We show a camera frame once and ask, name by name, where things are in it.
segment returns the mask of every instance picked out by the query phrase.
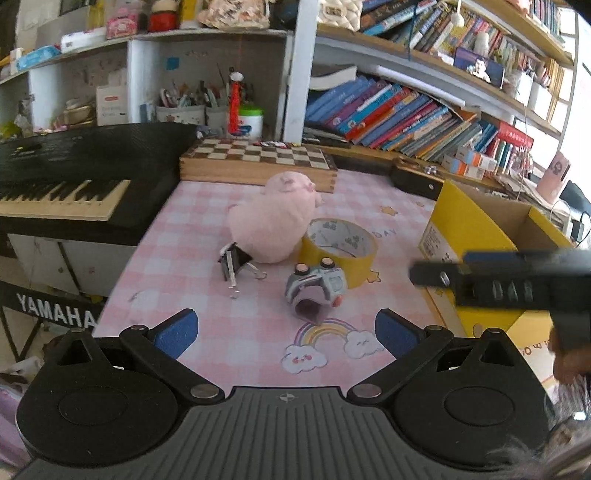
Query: white shelf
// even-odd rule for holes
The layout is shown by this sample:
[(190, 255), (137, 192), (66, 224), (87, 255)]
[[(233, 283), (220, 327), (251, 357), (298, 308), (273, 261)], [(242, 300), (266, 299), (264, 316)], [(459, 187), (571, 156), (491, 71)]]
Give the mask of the white shelf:
[(542, 132), (560, 138), (560, 131), (545, 119), (509, 97), (500, 89), (483, 82), (441, 60), (411, 51), (381, 38), (353, 33), (342, 28), (319, 26), (314, 61), (332, 64), (356, 64), (360, 72), (378, 65), (409, 75), (475, 105), (496, 118), (511, 123), (513, 117), (535, 125)]

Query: binder clip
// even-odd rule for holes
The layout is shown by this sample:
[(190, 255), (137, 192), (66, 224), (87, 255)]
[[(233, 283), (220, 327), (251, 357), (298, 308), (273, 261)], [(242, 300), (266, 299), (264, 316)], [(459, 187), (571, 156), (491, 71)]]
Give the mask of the binder clip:
[(236, 285), (236, 275), (240, 272), (243, 267), (246, 267), (252, 271), (258, 280), (264, 280), (267, 277), (267, 273), (259, 270), (251, 263), (252, 257), (245, 251), (241, 250), (236, 246), (236, 242), (227, 244), (220, 251), (220, 258), (218, 263), (222, 265), (222, 274), (225, 281), (230, 282), (228, 287), (231, 290), (230, 298), (237, 299), (240, 290)]

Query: masking tape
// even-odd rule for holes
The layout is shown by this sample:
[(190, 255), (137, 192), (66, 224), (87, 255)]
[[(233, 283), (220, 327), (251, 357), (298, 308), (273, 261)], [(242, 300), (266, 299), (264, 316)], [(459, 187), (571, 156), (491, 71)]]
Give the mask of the masking tape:
[(319, 265), (332, 258), (345, 272), (348, 288), (359, 287), (369, 276), (378, 252), (374, 236), (359, 225), (334, 218), (312, 220), (302, 239), (299, 263)]

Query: cardboard box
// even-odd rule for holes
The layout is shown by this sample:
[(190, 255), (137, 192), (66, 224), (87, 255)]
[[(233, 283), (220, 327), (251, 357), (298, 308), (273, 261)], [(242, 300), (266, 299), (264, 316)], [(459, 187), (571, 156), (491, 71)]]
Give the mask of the cardboard box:
[(449, 155), (443, 156), (441, 166), (456, 175), (462, 175), (463, 177), (468, 177), (470, 179), (482, 180), (484, 178), (485, 171), (481, 168), (471, 167), (461, 160), (450, 157)]
[(127, 123), (127, 85), (96, 89), (96, 123), (99, 127)]
[(494, 171), (496, 168), (496, 160), (494, 158), (487, 157), (468, 147), (458, 148), (456, 158), (472, 167), (482, 168), (483, 170)]
[[(569, 240), (535, 207), (445, 182), (419, 249), (427, 259), (459, 261), (468, 251), (571, 248)], [(455, 308), (453, 294), (429, 288), (430, 306), (456, 335), (479, 336), (502, 328), (519, 348), (544, 342), (547, 312)]]

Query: rainbow print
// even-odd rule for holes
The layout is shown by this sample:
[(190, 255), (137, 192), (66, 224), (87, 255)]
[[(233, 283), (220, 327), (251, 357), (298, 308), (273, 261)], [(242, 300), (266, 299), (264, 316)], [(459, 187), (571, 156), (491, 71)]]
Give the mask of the rainbow print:
[(314, 345), (318, 338), (324, 335), (336, 335), (347, 340), (347, 335), (350, 332), (355, 332), (356, 329), (339, 319), (327, 318), (320, 325), (312, 325), (306, 323), (295, 334), (294, 345)]

